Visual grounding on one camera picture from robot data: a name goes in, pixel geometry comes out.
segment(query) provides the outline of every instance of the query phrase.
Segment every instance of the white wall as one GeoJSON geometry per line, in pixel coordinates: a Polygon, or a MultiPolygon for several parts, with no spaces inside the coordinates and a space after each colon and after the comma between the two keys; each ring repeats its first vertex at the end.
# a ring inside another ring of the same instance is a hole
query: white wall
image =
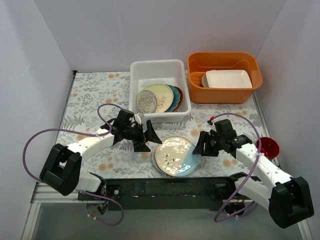
{"type": "MultiPolygon", "coordinates": [[[[0,1],[0,239],[20,239],[35,187],[23,169],[28,138],[58,127],[72,81],[33,0],[0,1]]],[[[57,134],[31,144],[27,155],[39,175],[57,134]]]]}
{"type": "Polygon", "coordinates": [[[257,60],[263,76],[258,98],[281,167],[310,186],[320,239],[320,0],[287,0],[257,60]]]}
{"type": "Polygon", "coordinates": [[[72,70],[198,51],[257,55],[286,0],[35,0],[72,70]]]}

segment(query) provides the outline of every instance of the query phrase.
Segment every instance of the red cup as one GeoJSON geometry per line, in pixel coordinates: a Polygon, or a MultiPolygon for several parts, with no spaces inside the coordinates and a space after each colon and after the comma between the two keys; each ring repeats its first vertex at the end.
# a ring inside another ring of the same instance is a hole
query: red cup
{"type": "MultiPolygon", "coordinates": [[[[263,153],[268,159],[274,159],[280,153],[280,147],[278,143],[270,137],[263,136],[261,140],[261,153],[263,153]]],[[[259,141],[256,141],[255,146],[259,148],[259,141]]]]}

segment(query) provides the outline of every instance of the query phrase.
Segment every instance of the ceramic plate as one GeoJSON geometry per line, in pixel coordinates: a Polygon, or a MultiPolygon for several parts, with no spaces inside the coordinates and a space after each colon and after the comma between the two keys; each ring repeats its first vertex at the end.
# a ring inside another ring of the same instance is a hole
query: ceramic plate
{"type": "Polygon", "coordinates": [[[136,96],[135,104],[143,114],[154,113],[157,108],[157,98],[152,91],[142,90],[136,96]]]}
{"type": "Polygon", "coordinates": [[[168,175],[186,176],[195,170],[198,165],[198,155],[192,154],[194,149],[194,144],[186,137],[167,137],[155,149],[156,164],[168,175]]]}
{"type": "Polygon", "coordinates": [[[154,93],[157,100],[157,105],[155,113],[164,113],[168,108],[170,108],[174,100],[174,92],[166,84],[153,84],[147,86],[144,90],[149,90],[154,93]]]}
{"type": "Polygon", "coordinates": [[[211,70],[205,75],[209,88],[252,89],[250,77],[245,70],[211,70]]]}
{"type": "Polygon", "coordinates": [[[168,108],[168,110],[166,111],[167,113],[171,113],[173,112],[173,110],[178,107],[179,101],[180,101],[180,93],[178,91],[178,89],[176,89],[174,86],[172,85],[168,85],[172,92],[173,92],[173,101],[171,106],[168,108]]]}
{"type": "Polygon", "coordinates": [[[173,109],[173,112],[177,112],[179,110],[179,108],[181,107],[183,101],[184,101],[184,93],[181,91],[180,88],[178,88],[177,86],[175,86],[175,88],[179,91],[180,93],[180,100],[179,100],[179,103],[178,103],[178,106],[173,109]]]}

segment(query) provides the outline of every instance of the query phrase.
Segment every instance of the floral tablecloth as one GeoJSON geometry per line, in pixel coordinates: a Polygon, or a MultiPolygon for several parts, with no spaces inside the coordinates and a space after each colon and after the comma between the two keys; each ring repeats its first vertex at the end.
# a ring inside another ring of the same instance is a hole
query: floral tablecloth
{"type": "MultiPolygon", "coordinates": [[[[103,122],[97,115],[97,108],[103,103],[115,103],[128,109],[130,72],[86,72],[77,73],[70,92],[65,114],[61,123],[64,129],[83,133],[94,133],[103,122]]],[[[163,139],[172,135],[189,138],[197,144],[200,131],[209,131],[207,120],[212,115],[237,113],[250,119],[259,133],[265,136],[261,116],[257,111],[254,97],[244,104],[194,104],[191,114],[182,122],[154,123],[153,127],[163,139]]],[[[108,120],[117,116],[119,110],[105,106],[101,109],[103,117],[108,120]]],[[[242,118],[228,116],[238,135],[246,134],[256,142],[254,130],[242,118]]],[[[57,143],[67,145],[80,141],[83,135],[60,132],[57,143]]],[[[151,150],[155,143],[148,143],[151,150]]],[[[105,148],[88,160],[82,162],[81,171],[95,173],[103,178],[170,178],[154,167],[152,154],[134,153],[133,145],[124,140],[110,148],[105,148]]],[[[222,153],[218,157],[199,157],[197,168],[187,177],[226,177],[249,170],[230,154],[222,153]]]]}

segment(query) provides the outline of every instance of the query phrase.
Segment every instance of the patterned plate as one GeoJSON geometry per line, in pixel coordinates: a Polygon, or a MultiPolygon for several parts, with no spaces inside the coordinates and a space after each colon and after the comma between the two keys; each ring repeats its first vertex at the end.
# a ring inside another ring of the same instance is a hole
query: patterned plate
{"type": "Polygon", "coordinates": [[[175,86],[172,86],[172,85],[168,85],[172,92],[173,92],[173,101],[172,101],[172,104],[171,106],[168,108],[168,110],[166,111],[167,113],[171,113],[174,111],[174,109],[176,107],[178,107],[178,104],[179,104],[179,101],[180,101],[180,93],[178,91],[178,89],[175,87],[175,86]]]}
{"type": "Polygon", "coordinates": [[[157,105],[155,113],[164,113],[168,108],[170,108],[174,100],[174,92],[166,84],[153,84],[147,86],[144,90],[149,90],[154,93],[157,100],[157,105]]]}
{"type": "Polygon", "coordinates": [[[142,90],[136,96],[135,104],[143,114],[154,113],[157,108],[157,98],[152,91],[142,90]]]}
{"type": "Polygon", "coordinates": [[[184,136],[169,136],[155,149],[154,156],[158,167],[166,174],[183,177],[196,169],[198,155],[193,155],[193,143],[184,136]]]}

